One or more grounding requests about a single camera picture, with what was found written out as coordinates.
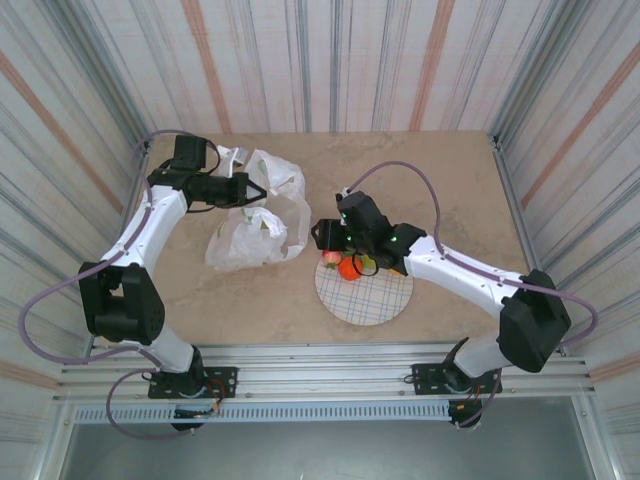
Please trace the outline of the white printed plastic bag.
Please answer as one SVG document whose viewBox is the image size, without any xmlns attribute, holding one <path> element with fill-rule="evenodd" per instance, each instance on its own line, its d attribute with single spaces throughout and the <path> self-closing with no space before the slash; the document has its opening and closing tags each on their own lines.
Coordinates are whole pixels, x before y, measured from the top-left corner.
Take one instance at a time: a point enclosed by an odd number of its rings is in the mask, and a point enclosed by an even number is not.
<svg viewBox="0 0 640 480">
<path fill-rule="evenodd" d="M 267 197 L 233 208 L 218 225 L 205 252 L 205 263 L 233 272 L 286 262 L 308 243 L 311 208 L 301 168 L 263 150 L 254 150 L 244 172 Z"/>
</svg>

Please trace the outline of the round checked plate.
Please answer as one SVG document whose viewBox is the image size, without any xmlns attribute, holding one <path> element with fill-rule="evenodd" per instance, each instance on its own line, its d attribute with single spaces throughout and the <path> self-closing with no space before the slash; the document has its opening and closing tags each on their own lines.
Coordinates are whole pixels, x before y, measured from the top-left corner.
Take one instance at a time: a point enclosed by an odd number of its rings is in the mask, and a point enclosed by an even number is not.
<svg viewBox="0 0 640 480">
<path fill-rule="evenodd" d="M 340 320 L 356 326 L 375 326 L 396 318 L 408 305 L 414 283 L 390 270 L 365 269 L 356 281 L 346 281 L 338 267 L 327 268 L 320 259 L 315 287 L 321 303 Z"/>
</svg>

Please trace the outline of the aluminium rail beam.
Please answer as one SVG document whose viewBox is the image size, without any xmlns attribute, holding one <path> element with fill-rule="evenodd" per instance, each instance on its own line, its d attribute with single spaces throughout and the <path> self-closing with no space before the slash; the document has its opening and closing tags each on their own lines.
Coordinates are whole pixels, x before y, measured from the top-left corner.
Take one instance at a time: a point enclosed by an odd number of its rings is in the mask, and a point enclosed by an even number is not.
<svg viewBox="0 0 640 480">
<path fill-rule="evenodd" d="M 438 363 L 452 346 L 444 342 L 356 344 L 203 345 L 207 366 L 239 370 L 236 398 L 253 401 L 398 399 L 414 389 L 404 379 L 418 363 Z M 63 368 L 53 395 L 57 404 L 98 404 L 114 382 L 119 403 L 146 403 L 149 385 L 137 374 L 145 359 L 123 353 L 82 366 Z M 592 396 L 595 387 L 584 359 L 553 355 L 537 374 L 508 367 L 502 373 L 504 398 Z"/>
</svg>

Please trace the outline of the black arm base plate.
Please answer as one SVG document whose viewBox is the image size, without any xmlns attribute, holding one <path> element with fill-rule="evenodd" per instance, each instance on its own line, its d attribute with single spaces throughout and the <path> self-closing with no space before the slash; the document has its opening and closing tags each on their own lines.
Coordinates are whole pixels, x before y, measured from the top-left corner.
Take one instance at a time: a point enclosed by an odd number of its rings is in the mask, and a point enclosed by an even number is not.
<svg viewBox="0 0 640 480">
<path fill-rule="evenodd" d="M 238 384 L 236 367 L 204 367 L 196 373 L 153 373 L 149 380 L 150 399 L 234 398 Z"/>
<path fill-rule="evenodd" d="M 412 365 L 403 381 L 413 386 L 416 395 L 501 393 L 503 387 L 497 374 L 494 370 L 479 377 L 469 377 L 453 364 L 422 363 Z"/>
</svg>

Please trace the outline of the aluminium side rail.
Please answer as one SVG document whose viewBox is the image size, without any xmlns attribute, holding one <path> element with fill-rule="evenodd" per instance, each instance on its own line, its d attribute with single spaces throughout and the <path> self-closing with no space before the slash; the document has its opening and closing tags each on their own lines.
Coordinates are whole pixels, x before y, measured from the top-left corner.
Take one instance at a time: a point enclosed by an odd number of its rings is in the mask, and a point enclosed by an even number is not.
<svg viewBox="0 0 640 480">
<path fill-rule="evenodd" d="M 539 269 L 524 214 L 507 172 L 502 145 L 495 136 L 489 141 L 521 249 L 530 268 L 529 273 L 517 278 L 515 297 L 507 302 L 506 311 L 500 315 L 500 339 L 509 353 L 524 361 L 524 370 L 537 372 L 551 354 L 561 348 L 571 320 L 553 280 Z"/>
</svg>

